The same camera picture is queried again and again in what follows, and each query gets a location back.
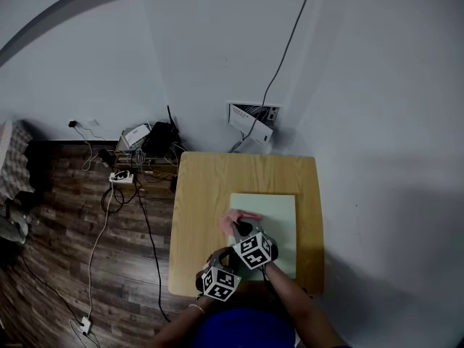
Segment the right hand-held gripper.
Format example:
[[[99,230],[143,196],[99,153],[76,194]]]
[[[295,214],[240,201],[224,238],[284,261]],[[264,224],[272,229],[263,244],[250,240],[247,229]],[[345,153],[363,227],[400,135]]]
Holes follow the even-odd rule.
[[[277,244],[263,231],[259,221],[251,218],[235,221],[232,224],[232,230],[233,236],[228,237],[228,245],[233,247],[241,261],[250,270],[278,259]]]

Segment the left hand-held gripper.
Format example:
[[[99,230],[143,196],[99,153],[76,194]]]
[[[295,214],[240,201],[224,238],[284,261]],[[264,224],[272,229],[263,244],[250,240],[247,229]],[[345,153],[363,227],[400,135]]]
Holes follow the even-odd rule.
[[[215,250],[196,274],[196,289],[203,296],[228,301],[241,283],[241,277],[231,271],[238,267],[239,256],[234,249],[226,246]]]

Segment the pink cloth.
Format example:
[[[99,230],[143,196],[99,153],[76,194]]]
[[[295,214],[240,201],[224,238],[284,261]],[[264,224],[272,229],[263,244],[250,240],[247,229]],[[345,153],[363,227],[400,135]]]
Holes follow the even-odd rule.
[[[262,221],[262,215],[256,212],[247,212],[238,209],[230,209],[220,219],[220,227],[223,232],[228,236],[233,236],[233,224],[237,223],[242,219],[256,220],[257,222]]]

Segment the light green board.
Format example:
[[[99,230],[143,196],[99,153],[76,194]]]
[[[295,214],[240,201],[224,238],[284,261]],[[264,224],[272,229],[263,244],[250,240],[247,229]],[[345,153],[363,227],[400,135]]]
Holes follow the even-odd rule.
[[[264,232],[276,240],[276,265],[290,278],[297,275],[297,220],[295,196],[233,193],[230,208],[261,214]]]

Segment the person's left forearm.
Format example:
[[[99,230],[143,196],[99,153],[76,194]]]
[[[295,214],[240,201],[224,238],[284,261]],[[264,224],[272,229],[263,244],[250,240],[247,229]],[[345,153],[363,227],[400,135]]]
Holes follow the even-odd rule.
[[[148,344],[148,348],[178,348],[205,318],[216,302],[210,297],[200,297],[180,315],[169,322]]]

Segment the person's right forearm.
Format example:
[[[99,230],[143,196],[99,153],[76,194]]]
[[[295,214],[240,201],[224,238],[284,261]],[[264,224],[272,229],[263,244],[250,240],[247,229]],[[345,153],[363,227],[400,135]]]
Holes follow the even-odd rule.
[[[277,265],[265,265],[265,275],[275,289],[306,348],[348,348],[326,315]]]

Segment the checkered cloth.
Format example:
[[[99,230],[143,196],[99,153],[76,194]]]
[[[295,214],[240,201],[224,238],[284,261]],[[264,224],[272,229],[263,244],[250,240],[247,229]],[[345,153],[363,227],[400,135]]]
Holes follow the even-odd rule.
[[[25,151],[33,137],[20,123],[6,120],[0,125],[0,204],[21,191],[33,193]]]

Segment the person's blue shirt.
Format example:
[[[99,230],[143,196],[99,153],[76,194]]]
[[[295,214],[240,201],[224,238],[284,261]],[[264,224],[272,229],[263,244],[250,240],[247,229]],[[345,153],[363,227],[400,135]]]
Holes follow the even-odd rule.
[[[207,317],[186,348],[295,348],[292,324],[271,312],[238,307]]]

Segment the black router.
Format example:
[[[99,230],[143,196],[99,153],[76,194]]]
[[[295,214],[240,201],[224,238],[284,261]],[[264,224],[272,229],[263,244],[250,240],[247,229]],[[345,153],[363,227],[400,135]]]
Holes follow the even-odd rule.
[[[179,130],[167,106],[169,122],[156,122],[141,145],[141,151],[153,157],[164,157],[170,147],[181,141]]]

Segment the white power strip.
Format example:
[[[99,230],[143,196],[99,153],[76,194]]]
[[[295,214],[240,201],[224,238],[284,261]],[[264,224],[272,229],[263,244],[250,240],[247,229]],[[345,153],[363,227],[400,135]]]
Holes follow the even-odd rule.
[[[117,173],[110,173],[109,182],[113,184],[133,184],[134,175],[128,170],[123,170]]]

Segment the wooden crate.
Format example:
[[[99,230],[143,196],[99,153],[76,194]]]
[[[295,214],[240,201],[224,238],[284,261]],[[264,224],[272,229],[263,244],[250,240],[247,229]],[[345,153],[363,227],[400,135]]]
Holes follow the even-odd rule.
[[[130,170],[140,181],[147,183],[170,183],[174,188],[178,180],[180,157],[183,153],[176,145],[171,145],[160,157],[148,154],[136,147],[129,152],[116,152],[115,166]]]

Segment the white router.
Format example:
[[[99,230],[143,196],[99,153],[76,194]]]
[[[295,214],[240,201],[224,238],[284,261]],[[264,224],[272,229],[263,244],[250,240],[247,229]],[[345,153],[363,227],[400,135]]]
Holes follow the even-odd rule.
[[[150,131],[147,124],[140,124],[134,128],[126,128],[122,133],[123,141],[128,148],[133,147],[148,136]]]

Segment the white wall box cover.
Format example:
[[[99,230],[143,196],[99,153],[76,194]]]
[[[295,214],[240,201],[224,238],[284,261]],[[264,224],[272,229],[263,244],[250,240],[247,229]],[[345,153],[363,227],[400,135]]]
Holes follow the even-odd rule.
[[[260,146],[267,146],[270,143],[272,128],[237,105],[229,104],[228,124]]]

